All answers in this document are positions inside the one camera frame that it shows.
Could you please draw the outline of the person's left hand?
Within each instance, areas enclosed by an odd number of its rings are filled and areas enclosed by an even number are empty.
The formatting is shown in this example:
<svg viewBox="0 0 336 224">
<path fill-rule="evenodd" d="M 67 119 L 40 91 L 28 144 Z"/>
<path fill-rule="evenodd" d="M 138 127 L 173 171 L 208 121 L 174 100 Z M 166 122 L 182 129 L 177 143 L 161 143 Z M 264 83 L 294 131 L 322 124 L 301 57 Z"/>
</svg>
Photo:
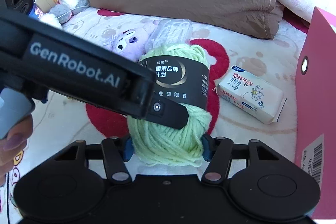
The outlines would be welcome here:
<svg viewBox="0 0 336 224">
<path fill-rule="evenodd" d="M 0 146 L 0 184 L 6 182 L 6 174 L 13 169 L 14 158 L 27 145 L 27 140 L 33 133 L 32 115 L 25 117 L 8 133 L 7 138 L 1 140 Z"/>
</svg>

